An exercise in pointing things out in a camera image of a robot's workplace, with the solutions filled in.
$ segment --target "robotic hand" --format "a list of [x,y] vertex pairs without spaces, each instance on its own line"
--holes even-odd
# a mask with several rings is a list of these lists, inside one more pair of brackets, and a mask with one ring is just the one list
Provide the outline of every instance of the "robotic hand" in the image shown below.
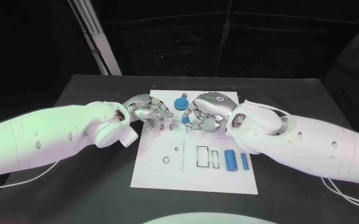
[[164,103],[147,94],[123,104],[92,102],[85,106],[43,109],[0,123],[0,174],[50,164],[87,145],[128,145],[138,138],[129,122],[139,119],[152,128],[154,118],[171,118]]
[[[191,112],[200,123],[188,122]],[[183,123],[207,132],[226,123],[226,135],[250,154],[263,153],[314,176],[359,183],[359,133],[348,129],[262,104],[245,101],[236,105],[216,92],[194,99]]]

